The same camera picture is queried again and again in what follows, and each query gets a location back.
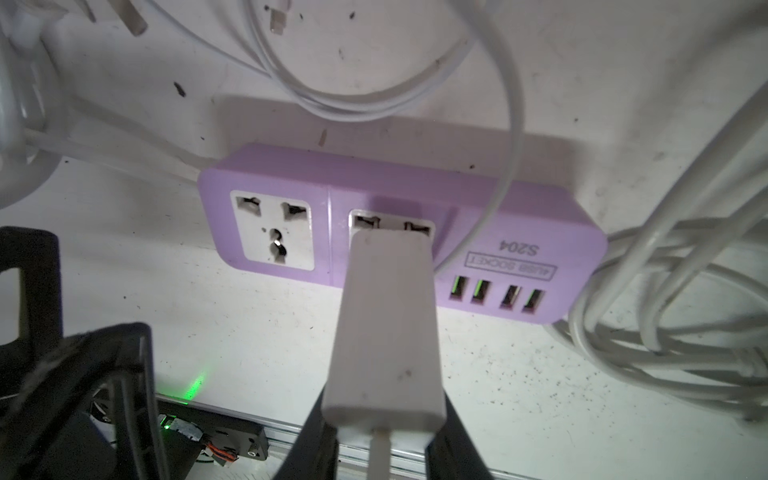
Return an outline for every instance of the coiled white cable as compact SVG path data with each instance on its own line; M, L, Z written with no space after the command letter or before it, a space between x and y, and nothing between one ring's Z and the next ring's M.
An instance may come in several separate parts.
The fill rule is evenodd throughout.
M665 309L698 274L750 294L768 310L768 286L711 263L726 248L768 253L768 221L762 220L768 214L768 176L760 175L762 190L730 217L680 222L766 121L768 83L704 148L645 225L611 236L603 263L572 306L567 322L549 326L548 331L615 379L738 419L768 419L768 323L749 327L732 346L687 343L659 331ZM684 257L672 254L686 248L692 250ZM638 334L601 324L601 317L636 275L654 272L669 275L639 312ZM684 371L701 382L660 379L648 372L658 369Z
M488 0L485 11L494 12L500 3L501 0ZM318 117L331 121L377 120L412 107L451 76L475 43L474 38L459 39L444 55L430 62L423 71L386 90L363 95L329 94L305 86L283 67L270 50L266 36L260 27L257 12L250 0L241 0L239 5L252 41L253 52L248 53L253 56L257 66L246 63L202 39L160 7L155 0L147 0L147 4L185 38L242 68L271 78L299 106Z
M511 153L505 170L482 214L453 251L439 262L435 268L436 273L442 272L465 251L483 227L493 218L506 197L507 190L515 179L520 164L525 118L524 98L517 66L503 35L488 16L488 13L494 12L499 6L500 0L488 0L483 9L479 8L473 0L450 0L449 3L466 23L469 31L474 35L473 38L460 40L453 45L448 53L439 58L438 61L432 62L422 73L393 88L368 95L334 95L306 87L280 64L269 49L268 42L259 26L252 0L240 0L240 9L247 23L247 31L253 42L255 60L259 67L249 65L208 43L163 10L155 0L147 0L147 4L184 37L224 56L241 67L272 78L298 105L319 117L333 121L371 121L413 106L414 103L429 94L450 76L472 49L475 42L474 38L477 38L496 64L504 85L509 110Z

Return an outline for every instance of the universal socket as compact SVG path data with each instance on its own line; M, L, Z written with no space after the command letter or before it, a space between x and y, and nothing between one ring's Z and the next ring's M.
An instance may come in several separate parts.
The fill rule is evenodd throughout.
M225 262L341 287L357 230L405 229L408 222L412 230L428 228L423 233L432 239L437 263L478 219L495 183L479 175L251 144L201 172L198 188ZM251 198L258 204L244 200ZM306 211L294 209L300 217L286 219L284 204ZM282 263L279 249L270 252L272 229L283 235ZM435 300L471 313L553 323L567 313L606 248L605 235L568 191L514 182L486 228L435 276ZM457 277L465 279L458 292ZM487 284L478 298L474 289L481 281Z

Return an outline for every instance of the white power adapter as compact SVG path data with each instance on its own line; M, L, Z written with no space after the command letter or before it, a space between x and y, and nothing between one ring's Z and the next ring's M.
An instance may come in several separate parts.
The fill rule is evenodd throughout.
M423 451L445 423L432 269L422 232L353 237L322 411L341 443L370 444L369 478L385 454L389 465L388 436Z

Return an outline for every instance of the green usb port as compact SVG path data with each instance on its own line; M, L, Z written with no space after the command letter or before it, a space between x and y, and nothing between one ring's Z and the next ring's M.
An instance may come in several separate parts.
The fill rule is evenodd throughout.
M464 296L464 287L467 286L469 278L466 276L457 276L456 280L453 280L453 288L451 288L451 300L461 300Z
M482 303L485 302L485 294L488 293L489 288L491 288L491 282L480 280L475 287L475 293L472 294L472 303L479 303L482 305Z
M528 298L528 302L523 306L523 312L534 313L542 298L544 298L544 290L534 290Z

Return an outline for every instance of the purple power strip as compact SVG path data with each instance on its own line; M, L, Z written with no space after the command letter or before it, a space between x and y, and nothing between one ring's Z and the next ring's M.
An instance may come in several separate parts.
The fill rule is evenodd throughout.
M354 210L434 223L432 252L437 264L478 219L495 183L478 175L260 144L243 147L203 171L197 181L216 248L226 263L338 287L344 284ZM275 263L278 253L266 250L260 261L244 253L239 230L243 220L236 220L233 205L233 192L241 191L254 198L298 200L308 207L304 221L311 229L307 242L311 267ZM266 236L272 230L258 231ZM468 252L435 277L437 304L553 323L571 307L606 248L603 232L566 190L514 182L495 219Z

